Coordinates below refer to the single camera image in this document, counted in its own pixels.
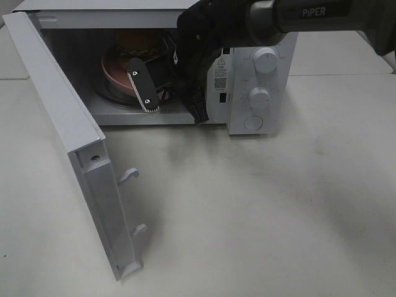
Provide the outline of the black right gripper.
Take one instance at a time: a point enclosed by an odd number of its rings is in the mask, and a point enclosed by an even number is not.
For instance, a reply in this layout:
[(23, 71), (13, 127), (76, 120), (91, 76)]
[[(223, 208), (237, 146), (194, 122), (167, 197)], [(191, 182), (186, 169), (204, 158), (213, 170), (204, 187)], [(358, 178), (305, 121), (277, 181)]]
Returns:
[(146, 63), (157, 90), (184, 94), (182, 103), (195, 125), (209, 120), (205, 92), (197, 88), (205, 85), (214, 61), (225, 48), (253, 45), (246, 25), (251, 4), (198, 1), (178, 17), (176, 29), (163, 31), (163, 54)]

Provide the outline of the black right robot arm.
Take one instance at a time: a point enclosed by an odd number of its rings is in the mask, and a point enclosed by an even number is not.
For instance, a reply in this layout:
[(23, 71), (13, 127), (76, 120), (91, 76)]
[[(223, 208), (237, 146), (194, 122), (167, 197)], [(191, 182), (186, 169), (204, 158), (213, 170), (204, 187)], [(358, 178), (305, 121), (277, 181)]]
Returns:
[(363, 32), (374, 51), (395, 50), (394, 1), (198, 1), (163, 36), (166, 53), (146, 66), (197, 124), (208, 120), (204, 81), (223, 48), (273, 46), (291, 32)]

